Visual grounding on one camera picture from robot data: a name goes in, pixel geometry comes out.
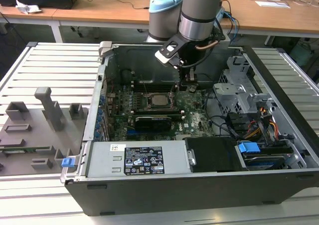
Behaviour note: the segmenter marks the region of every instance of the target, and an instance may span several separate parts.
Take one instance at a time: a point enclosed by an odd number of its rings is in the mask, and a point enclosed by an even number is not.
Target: wooden desk
[[[150,0],[121,1],[131,2],[136,8],[148,7],[150,3]],[[260,7],[254,0],[229,0],[233,16],[240,22],[241,34],[319,37],[319,8],[286,1],[290,9]],[[226,2],[223,6],[229,10]],[[62,25],[147,29],[149,23],[148,9],[133,9],[129,3],[117,0],[78,0],[72,9],[44,8],[42,13],[29,15],[14,7],[2,7],[1,11],[12,23],[51,26],[56,42],[63,42],[59,30]],[[221,25],[231,26],[228,19],[223,19]]]
[[[112,23],[149,24],[150,0],[77,0],[72,9],[58,9],[54,20],[94,21]]]
[[[302,6],[285,0],[288,8],[261,7],[254,0],[228,0],[231,4],[233,16],[239,20],[240,33],[267,34],[298,37],[319,37],[319,7]],[[223,6],[229,11],[227,2]],[[223,19],[222,27],[230,28],[230,21]]]

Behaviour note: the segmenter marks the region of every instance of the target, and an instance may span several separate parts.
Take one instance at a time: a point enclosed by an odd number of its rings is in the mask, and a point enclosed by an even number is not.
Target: warning label
[[[164,174],[161,147],[125,148],[126,175]]]

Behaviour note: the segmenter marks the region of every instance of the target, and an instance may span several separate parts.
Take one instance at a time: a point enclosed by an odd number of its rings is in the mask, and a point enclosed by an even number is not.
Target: gray 3d-printed holder
[[[63,158],[79,153],[88,109],[77,103],[61,109],[50,93],[36,90],[44,110],[9,104],[0,131],[0,176],[60,173]]]

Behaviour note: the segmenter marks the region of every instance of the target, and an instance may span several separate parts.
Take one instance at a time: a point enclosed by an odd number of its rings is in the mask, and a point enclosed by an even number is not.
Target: white sticker
[[[110,151],[116,152],[116,151],[124,151],[126,148],[126,144],[111,144]]]

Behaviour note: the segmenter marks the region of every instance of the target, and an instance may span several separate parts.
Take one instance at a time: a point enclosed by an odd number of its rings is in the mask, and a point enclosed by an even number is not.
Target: blue plastic clip
[[[75,167],[75,158],[64,158],[62,160],[63,168],[74,168]]]
[[[260,148],[255,142],[242,142],[238,145],[238,148],[241,153],[259,153]]]

